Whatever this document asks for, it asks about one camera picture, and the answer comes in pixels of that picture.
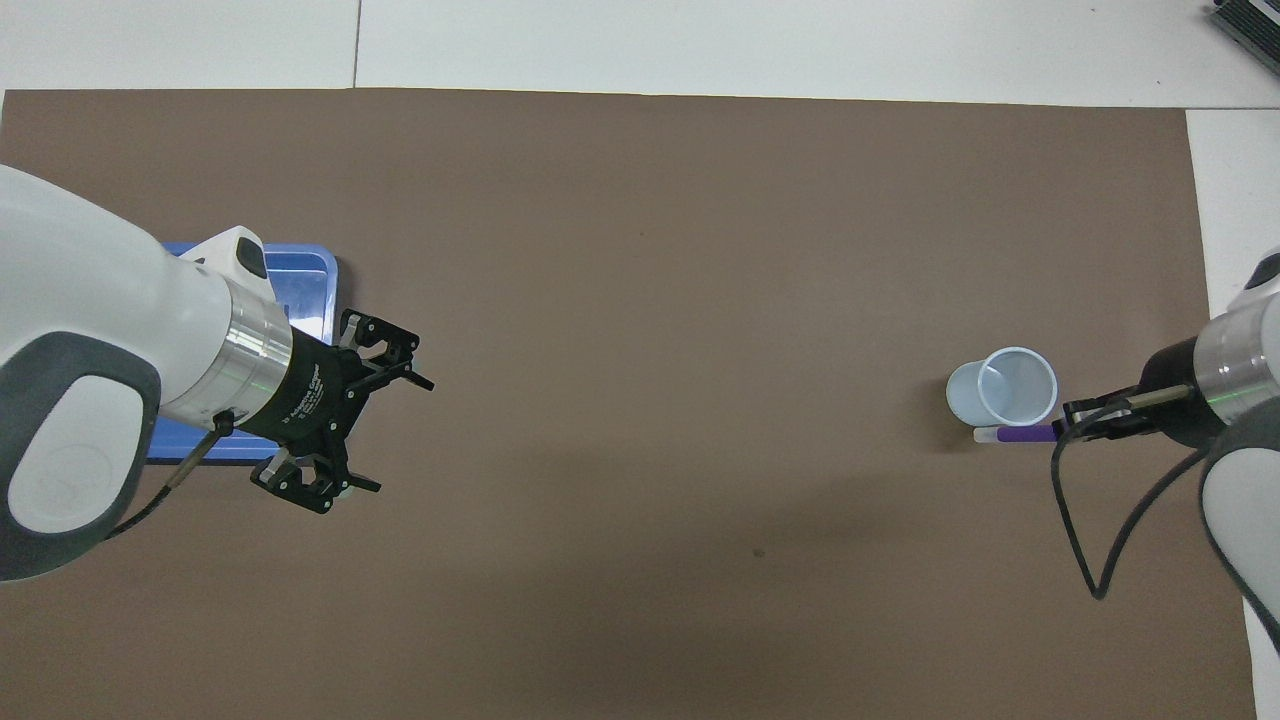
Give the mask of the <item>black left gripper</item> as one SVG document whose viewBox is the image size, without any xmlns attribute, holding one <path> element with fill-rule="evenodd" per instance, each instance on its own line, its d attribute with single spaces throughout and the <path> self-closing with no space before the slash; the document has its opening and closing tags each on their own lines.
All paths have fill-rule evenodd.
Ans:
<svg viewBox="0 0 1280 720">
<path fill-rule="evenodd" d="M 355 411 L 347 406 L 348 391 L 370 395 L 399 379 L 428 392 L 436 384 L 415 366 L 417 334 L 356 309 L 340 315 L 338 346 L 306 333 L 291 340 L 285 374 L 274 395 L 236 429 L 280 446 L 253 466 L 253 486 L 323 515 L 352 492 L 381 491 L 381 483 L 349 469 L 346 434 Z"/>
</svg>

